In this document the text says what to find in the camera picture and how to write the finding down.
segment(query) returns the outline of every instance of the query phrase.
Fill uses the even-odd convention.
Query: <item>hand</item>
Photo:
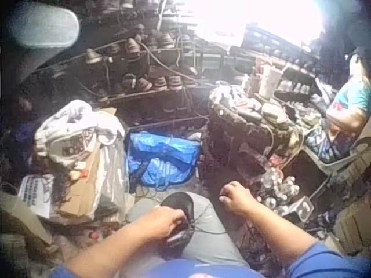
[[[238,181],[231,181],[225,185],[220,191],[219,200],[227,210],[244,216],[260,204],[251,195],[250,190],[244,188]]]
[[[135,224],[147,240],[164,239],[185,219],[183,210],[157,207],[150,213],[135,220]]]

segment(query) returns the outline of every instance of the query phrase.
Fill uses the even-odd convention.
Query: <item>hat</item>
[[[371,74],[371,49],[365,48],[363,46],[359,46],[349,55],[349,59],[355,54],[361,58],[362,64],[365,66],[367,73],[370,75]]]

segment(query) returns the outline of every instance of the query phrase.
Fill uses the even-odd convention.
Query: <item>seated person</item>
[[[306,146],[326,164],[348,155],[371,115],[371,50],[356,48],[349,68],[350,79],[326,111],[324,125],[305,139]]]
[[[180,258],[165,261],[157,245],[185,217],[183,211],[164,206],[155,208],[156,201],[142,199],[128,212],[130,224],[59,266],[51,278],[108,278],[120,269],[122,277],[128,278],[263,277],[242,258],[210,201],[188,194],[194,201],[195,232]],[[330,251],[307,232],[260,204],[240,183],[227,184],[220,194],[219,199],[228,210],[250,220],[259,230],[288,268],[287,277],[363,277],[365,274],[367,264],[356,265]]]

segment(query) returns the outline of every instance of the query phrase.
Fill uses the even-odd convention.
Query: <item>blue bag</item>
[[[150,133],[130,135],[128,149],[129,174],[143,163],[148,164],[141,182],[157,190],[186,181],[196,164],[200,143]]]

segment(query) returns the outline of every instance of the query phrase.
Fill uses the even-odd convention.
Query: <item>cup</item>
[[[264,72],[260,82],[259,95],[269,100],[273,96],[283,71],[270,65],[264,65],[263,68]]]

